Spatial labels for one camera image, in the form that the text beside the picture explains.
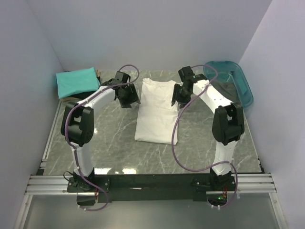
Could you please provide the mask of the white printed t shirt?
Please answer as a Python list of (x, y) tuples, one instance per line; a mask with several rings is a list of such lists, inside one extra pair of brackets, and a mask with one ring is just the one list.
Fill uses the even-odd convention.
[(178, 134), (172, 133), (178, 117), (177, 104), (171, 105), (176, 82), (158, 82), (150, 78), (142, 80), (141, 104), (139, 105), (134, 139), (149, 143), (174, 145)]

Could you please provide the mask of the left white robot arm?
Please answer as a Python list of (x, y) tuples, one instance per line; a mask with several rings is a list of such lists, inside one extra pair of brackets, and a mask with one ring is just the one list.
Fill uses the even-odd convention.
[(131, 76), (117, 71), (115, 77), (101, 84), (99, 89), (79, 102), (69, 102), (65, 107), (61, 134), (73, 153), (75, 177), (92, 182), (94, 167), (89, 153), (89, 142), (94, 134), (94, 116), (109, 103), (118, 100), (121, 108), (131, 108), (140, 103)]

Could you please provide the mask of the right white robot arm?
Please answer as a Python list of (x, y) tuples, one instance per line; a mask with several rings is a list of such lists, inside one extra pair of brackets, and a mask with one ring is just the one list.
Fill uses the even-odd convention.
[[(191, 66), (186, 66), (178, 71), (181, 84), (175, 84), (171, 105), (179, 104), (181, 109), (174, 124), (171, 147), (177, 164), (190, 172), (202, 172), (211, 169), (216, 176), (228, 175), (234, 166), (232, 159), (235, 146), (244, 134), (244, 111), (240, 104), (234, 103), (224, 97), (212, 83), (217, 79), (218, 72), (213, 67), (215, 76), (209, 80), (204, 74), (195, 74)], [(174, 151), (174, 137), (182, 114), (196, 100), (201, 99), (213, 113), (212, 134), (216, 140), (216, 150), (212, 165), (202, 169), (190, 169), (182, 165)]]

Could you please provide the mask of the grey t shirt in bin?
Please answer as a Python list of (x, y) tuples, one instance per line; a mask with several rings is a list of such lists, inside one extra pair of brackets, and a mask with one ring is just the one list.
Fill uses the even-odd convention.
[(241, 103), (234, 83), (223, 83), (220, 81), (215, 81), (212, 83), (212, 85), (228, 100), (234, 103)]

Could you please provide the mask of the teal plastic bin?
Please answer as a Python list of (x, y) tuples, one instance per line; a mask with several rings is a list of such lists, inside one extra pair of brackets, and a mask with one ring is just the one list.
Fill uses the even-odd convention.
[(203, 67), (203, 72), (208, 80), (215, 77), (214, 70), (208, 67), (210, 66), (218, 72), (217, 78), (212, 83), (215, 81), (234, 83), (241, 102), (240, 104), (243, 108), (248, 108), (252, 104), (254, 98), (251, 89), (243, 70), (237, 63), (232, 61), (210, 61), (205, 65), (206, 66)]

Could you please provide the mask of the black folded t shirt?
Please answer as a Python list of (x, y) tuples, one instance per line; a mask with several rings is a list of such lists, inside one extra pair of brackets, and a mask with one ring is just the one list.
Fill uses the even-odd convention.
[[(98, 85), (97, 90), (98, 90), (101, 86), (107, 86), (107, 84), (108, 84), (107, 82), (100, 83), (100, 84)], [(89, 92), (82, 92), (82, 93), (78, 93), (78, 94), (73, 94), (73, 95), (70, 95), (69, 97), (70, 97), (71, 99), (80, 99), (80, 100), (83, 100), (83, 99), (85, 99), (85, 98), (91, 96), (92, 94), (94, 94), (97, 90), (95, 90), (95, 91), (89, 91)]]

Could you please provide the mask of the teal folded t shirt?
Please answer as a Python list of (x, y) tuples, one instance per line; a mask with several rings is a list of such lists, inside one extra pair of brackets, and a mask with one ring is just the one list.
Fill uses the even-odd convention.
[(59, 99), (79, 93), (95, 92), (100, 87), (94, 67), (57, 73), (56, 80)]

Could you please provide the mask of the black base beam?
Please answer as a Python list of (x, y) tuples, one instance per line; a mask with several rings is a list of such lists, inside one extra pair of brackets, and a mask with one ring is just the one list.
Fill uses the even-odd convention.
[(92, 184), (72, 176), (68, 193), (92, 193), (97, 201), (188, 200), (207, 201), (208, 192), (234, 191), (236, 181), (231, 174), (217, 176), (194, 174), (120, 174), (96, 175)]

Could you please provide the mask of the aluminium frame rail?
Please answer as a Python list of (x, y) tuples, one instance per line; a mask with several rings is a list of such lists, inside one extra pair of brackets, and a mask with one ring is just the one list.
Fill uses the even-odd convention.
[(62, 176), (47, 176), (44, 175), (44, 171), (47, 165), (48, 155), (50, 146), (47, 145), (42, 154), (37, 171), (30, 176), (25, 195), (26, 196), (42, 196), (42, 195), (66, 195), (67, 185), (66, 181)]

